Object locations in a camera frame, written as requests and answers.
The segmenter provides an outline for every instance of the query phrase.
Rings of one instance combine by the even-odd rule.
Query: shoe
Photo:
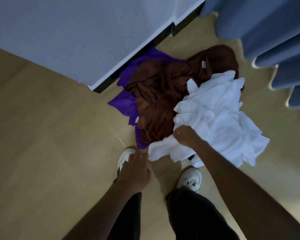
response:
[[[126,149],[124,149],[123,153],[121,154],[120,158],[119,158],[119,161],[118,161],[118,169],[119,171],[121,171],[123,165],[124,165],[124,162],[125,161],[129,161],[129,156],[131,154],[135,154],[136,153],[136,149],[132,148],[132,147],[128,147]]]
[[[194,192],[198,192],[202,181],[202,174],[198,168],[188,168],[181,175],[177,188],[186,186]]]

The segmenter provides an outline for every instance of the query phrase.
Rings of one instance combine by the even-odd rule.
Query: white cloth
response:
[[[265,149],[269,139],[262,136],[253,121],[239,111],[244,78],[234,77],[234,71],[213,74],[200,88],[192,79],[188,80],[189,95],[174,108],[178,114],[173,119],[173,130],[180,125],[189,125],[236,167],[243,161],[254,166],[256,157]],[[170,155],[174,162],[195,154],[193,149],[179,144],[173,135],[151,143],[148,153],[150,161]],[[197,155],[191,163],[195,167],[204,165]]]

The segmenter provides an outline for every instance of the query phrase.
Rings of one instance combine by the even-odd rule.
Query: pant leg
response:
[[[141,192],[132,195],[113,225],[108,240],[140,239],[141,199]]]
[[[176,240],[239,239],[214,204],[188,187],[173,189],[166,204]]]

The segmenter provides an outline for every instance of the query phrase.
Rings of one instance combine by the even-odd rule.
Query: purple garment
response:
[[[168,61],[180,61],[179,59],[172,58],[171,56],[157,50],[155,47],[151,47],[143,56],[132,60],[127,68],[125,68],[120,73],[120,78],[117,83],[118,86],[123,87],[121,91],[114,99],[108,102],[109,105],[115,107],[125,116],[129,116],[129,125],[135,127],[136,133],[136,145],[139,149],[145,149],[149,144],[144,143],[141,140],[142,129],[138,128],[136,125],[136,119],[140,116],[136,104],[136,96],[133,93],[128,93],[125,91],[125,87],[130,80],[133,72],[141,65],[142,62],[153,59],[153,60],[168,60]]]

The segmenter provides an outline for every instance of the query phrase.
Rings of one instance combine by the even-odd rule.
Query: brown garment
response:
[[[238,78],[238,62],[234,51],[226,45],[205,49],[186,61],[168,62],[146,60],[132,74],[127,92],[136,95],[140,113],[137,127],[143,129],[141,139],[146,143],[160,141],[173,132],[173,110],[188,95],[187,81],[192,78],[199,86],[214,73],[235,71]]]

